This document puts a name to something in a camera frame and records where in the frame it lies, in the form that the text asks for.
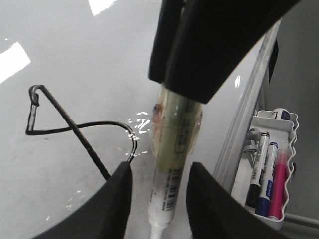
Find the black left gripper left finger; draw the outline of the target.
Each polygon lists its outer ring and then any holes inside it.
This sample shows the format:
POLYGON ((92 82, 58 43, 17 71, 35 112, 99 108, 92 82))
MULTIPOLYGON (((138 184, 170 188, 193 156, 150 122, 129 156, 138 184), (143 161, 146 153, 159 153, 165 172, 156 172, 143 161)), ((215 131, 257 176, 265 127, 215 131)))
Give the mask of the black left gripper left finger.
POLYGON ((82 207, 36 239, 122 239, 132 201, 132 170, 121 162, 82 207))

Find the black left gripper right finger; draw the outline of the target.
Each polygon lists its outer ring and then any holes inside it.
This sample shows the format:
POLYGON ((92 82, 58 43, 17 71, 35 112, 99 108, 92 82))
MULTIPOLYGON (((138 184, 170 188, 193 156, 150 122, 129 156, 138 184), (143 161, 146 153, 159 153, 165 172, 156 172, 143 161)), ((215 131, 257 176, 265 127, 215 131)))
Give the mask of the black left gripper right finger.
POLYGON ((200 162, 191 166, 186 207, 194 239, 286 239, 242 207, 200 162))

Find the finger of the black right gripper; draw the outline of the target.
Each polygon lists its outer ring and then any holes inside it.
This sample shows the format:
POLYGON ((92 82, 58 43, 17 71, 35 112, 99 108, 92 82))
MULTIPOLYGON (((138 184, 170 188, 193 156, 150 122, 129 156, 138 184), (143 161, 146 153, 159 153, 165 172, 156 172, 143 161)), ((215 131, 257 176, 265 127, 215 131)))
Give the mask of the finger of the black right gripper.
POLYGON ((176 31, 181 19, 183 0, 163 0, 154 37, 148 78, 163 83, 176 31))
POLYGON ((294 0, 188 0, 171 13, 164 85, 207 103, 294 0))

